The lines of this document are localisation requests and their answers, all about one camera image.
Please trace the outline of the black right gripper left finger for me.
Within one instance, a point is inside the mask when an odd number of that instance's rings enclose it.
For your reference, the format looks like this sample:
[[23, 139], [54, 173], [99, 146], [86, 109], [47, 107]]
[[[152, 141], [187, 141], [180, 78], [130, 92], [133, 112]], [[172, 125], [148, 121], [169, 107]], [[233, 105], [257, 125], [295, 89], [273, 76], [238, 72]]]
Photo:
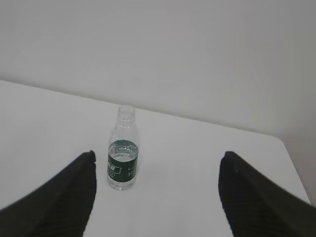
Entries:
[[96, 191], [96, 156], [89, 151], [33, 192], [1, 209], [0, 235], [81, 237]]

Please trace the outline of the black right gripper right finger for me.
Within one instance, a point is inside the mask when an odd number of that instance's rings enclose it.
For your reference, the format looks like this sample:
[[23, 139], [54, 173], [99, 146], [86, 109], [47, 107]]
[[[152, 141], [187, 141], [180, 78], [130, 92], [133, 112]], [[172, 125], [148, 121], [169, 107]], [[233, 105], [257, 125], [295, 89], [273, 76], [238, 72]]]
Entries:
[[221, 159], [218, 192], [235, 237], [314, 237], [316, 208], [272, 182], [238, 154]]

